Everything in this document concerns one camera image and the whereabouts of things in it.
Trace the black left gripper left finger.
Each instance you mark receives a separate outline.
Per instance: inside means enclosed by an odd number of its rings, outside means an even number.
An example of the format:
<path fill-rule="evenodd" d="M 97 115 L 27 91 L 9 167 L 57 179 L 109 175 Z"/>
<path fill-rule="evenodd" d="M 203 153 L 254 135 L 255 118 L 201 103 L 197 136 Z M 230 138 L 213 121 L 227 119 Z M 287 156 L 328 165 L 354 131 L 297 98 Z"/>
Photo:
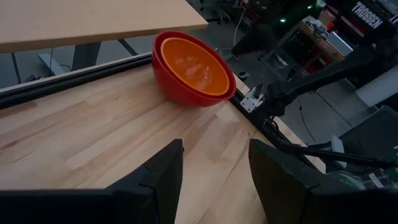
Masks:
<path fill-rule="evenodd" d="M 174 223 L 183 141 L 174 139 L 103 189 L 1 191 L 1 223 Z"/>

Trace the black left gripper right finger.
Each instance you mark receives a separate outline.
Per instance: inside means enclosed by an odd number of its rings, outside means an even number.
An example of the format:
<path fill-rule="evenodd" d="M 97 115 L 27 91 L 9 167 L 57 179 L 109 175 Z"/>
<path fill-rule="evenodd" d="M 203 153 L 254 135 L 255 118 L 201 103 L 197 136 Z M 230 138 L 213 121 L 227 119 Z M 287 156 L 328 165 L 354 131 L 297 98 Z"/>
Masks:
<path fill-rule="evenodd" d="M 360 190 L 258 140 L 252 179 L 269 223 L 397 223 L 397 190 Z"/>

